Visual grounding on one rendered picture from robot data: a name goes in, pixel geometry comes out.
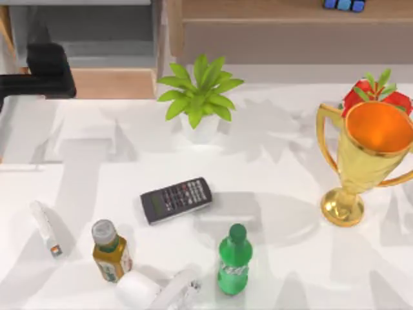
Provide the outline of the grey pierced drawer inside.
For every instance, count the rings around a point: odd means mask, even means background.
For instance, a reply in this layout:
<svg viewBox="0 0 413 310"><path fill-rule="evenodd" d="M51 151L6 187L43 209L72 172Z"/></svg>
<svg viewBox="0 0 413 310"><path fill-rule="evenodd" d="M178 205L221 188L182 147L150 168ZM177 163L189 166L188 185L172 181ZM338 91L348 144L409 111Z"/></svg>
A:
<svg viewBox="0 0 413 310"><path fill-rule="evenodd" d="M151 68L161 0L0 0L10 12L17 64L29 43L60 44L72 68Z"/></svg>

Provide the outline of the pale wooden drawer front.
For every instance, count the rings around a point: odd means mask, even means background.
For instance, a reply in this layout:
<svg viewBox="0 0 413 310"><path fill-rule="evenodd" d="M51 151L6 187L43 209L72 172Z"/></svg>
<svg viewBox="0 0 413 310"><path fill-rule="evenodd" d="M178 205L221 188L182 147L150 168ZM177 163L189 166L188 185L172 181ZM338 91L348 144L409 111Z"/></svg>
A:
<svg viewBox="0 0 413 310"><path fill-rule="evenodd" d="M73 68L78 99L153 99L155 68Z"/></svg>

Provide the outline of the green plant in white pot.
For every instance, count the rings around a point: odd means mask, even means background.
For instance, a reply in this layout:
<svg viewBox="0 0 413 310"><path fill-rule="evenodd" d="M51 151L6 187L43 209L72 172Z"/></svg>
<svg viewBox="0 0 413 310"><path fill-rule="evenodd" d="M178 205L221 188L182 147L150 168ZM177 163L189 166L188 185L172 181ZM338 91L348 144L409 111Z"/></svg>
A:
<svg viewBox="0 0 413 310"><path fill-rule="evenodd" d="M196 144L207 144L214 139L221 120L230 123L236 106L225 94L245 83L223 69L225 57L209 61L206 55L196 57L193 75L178 63L170 63L172 74L158 79L171 89L158 97L158 102L169 102L165 119L181 119L183 134Z"/></svg>

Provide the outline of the white stapler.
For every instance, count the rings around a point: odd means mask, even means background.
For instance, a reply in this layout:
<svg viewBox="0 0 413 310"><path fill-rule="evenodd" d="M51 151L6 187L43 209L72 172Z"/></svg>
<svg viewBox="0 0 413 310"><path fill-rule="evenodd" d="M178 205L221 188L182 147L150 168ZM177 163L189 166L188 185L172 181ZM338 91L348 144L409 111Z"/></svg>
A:
<svg viewBox="0 0 413 310"><path fill-rule="evenodd" d="M63 254L62 248L55 237L52 224L46 213L46 207L39 201L33 201L30 204L30 212L39 230L46 248L53 258L58 258Z"/></svg>

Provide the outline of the black calculator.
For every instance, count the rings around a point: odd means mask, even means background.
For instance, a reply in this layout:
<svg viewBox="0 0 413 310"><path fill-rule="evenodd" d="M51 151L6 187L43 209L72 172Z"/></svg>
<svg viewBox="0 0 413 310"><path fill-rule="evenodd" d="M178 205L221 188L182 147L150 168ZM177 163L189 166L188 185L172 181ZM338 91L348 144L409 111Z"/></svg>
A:
<svg viewBox="0 0 413 310"><path fill-rule="evenodd" d="M212 202L212 192L202 177L182 181L140 195L150 225L202 209Z"/></svg>

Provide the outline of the yellow tea bottle grey cap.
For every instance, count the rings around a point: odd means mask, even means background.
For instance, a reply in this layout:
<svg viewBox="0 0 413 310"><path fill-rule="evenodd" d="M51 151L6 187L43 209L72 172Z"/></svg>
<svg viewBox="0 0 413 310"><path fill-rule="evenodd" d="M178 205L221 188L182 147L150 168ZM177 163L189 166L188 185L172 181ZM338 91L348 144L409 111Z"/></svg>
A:
<svg viewBox="0 0 413 310"><path fill-rule="evenodd" d="M93 258L103 278L117 283L133 267L127 241L118 234L110 220L98 220L92 226Z"/></svg>

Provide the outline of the white cup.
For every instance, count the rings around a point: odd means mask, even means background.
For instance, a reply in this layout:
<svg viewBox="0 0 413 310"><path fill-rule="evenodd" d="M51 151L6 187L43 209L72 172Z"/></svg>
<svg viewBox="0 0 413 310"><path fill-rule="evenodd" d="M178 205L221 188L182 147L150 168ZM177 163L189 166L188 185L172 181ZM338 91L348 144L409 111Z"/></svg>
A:
<svg viewBox="0 0 413 310"><path fill-rule="evenodd" d="M148 310L161 292L161 286L138 271L130 271L116 284L116 296L133 310Z"/></svg>

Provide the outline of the wooden open shelf cupboard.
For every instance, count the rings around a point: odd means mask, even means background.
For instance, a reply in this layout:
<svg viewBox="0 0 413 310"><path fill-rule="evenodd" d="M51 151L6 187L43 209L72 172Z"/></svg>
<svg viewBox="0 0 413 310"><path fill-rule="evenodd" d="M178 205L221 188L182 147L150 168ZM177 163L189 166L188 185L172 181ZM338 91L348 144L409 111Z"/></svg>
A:
<svg viewBox="0 0 413 310"><path fill-rule="evenodd" d="M360 13L322 0L165 0L170 51L230 64L413 63L413 0L366 0Z"/></svg>

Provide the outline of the green bottle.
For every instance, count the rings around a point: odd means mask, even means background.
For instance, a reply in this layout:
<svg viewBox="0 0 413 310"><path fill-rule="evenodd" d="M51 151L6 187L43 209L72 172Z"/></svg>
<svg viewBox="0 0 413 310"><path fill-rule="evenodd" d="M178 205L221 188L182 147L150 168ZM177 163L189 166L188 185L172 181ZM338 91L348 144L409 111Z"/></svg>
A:
<svg viewBox="0 0 413 310"><path fill-rule="evenodd" d="M222 292L234 296L247 286L252 256L253 247L247 238L245 226L233 224L227 237L219 244L217 283Z"/></svg>

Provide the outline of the blue cube toy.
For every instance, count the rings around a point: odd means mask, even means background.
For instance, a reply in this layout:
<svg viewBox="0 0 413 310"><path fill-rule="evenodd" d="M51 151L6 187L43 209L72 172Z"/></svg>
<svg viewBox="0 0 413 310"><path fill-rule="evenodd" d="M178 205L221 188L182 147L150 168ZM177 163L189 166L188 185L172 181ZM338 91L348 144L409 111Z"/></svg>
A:
<svg viewBox="0 0 413 310"><path fill-rule="evenodd" d="M365 9L366 0L321 0L321 3L325 9L362 12Z"/></svg>

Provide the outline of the gold trophy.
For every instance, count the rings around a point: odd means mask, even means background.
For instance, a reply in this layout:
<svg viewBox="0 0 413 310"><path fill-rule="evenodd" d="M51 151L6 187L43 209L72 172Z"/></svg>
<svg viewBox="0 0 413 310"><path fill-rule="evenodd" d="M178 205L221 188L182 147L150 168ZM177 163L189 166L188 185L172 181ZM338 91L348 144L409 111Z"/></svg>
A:
<svg viewBox="0 0 413 310"><path fill-rule="evenodd" d="M326 119L340 129L336 158L327 147ZM362 193L413 179L413 169L388 178L404 157L413 153L413 120L391 104L366 101L346 114L321 104L316 114L316 136L323 157L340 179L340 187L326 192L321 199L321 211L334 225L351 227L362 220Z"/></svg>

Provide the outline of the red flower plant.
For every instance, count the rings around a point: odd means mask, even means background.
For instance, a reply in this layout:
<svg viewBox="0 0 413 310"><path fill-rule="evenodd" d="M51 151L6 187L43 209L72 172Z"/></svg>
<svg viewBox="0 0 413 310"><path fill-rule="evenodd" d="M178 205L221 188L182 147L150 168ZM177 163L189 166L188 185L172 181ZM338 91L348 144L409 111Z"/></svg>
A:
<svg viewBox="0 0 413 310"><path fill-rule="evenodd" d="M391 104L409 116L413 111L413 101L407 95L400 93L395 83L389 82L391 73L391 69L387 68L376 79L367 72L344 97L339 106L341 115L345 117L349 110L359 103L379 101Z"/></svg>

